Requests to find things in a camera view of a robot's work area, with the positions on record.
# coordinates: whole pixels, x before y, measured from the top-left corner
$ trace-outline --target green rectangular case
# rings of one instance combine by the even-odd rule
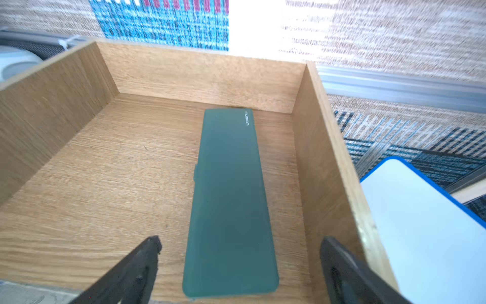
[[[184,293],[275,291],[277,261],[250,109],[205,111],[194,182]]]

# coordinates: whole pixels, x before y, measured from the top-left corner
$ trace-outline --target wooden box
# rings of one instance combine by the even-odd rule
[[[214,107],[254,110],[280,285],[205,303],[328,303],[326,235],[396,286],[313,63],[108,40],[1,85],[0,279],[85,289],[157,234],[152,298],[189,302],[192,178]]]

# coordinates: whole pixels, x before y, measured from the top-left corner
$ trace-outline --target white tablet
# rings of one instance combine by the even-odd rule
[[[414,304],[486,303],[486,223],[399,157],[361,180],[400,292]]]

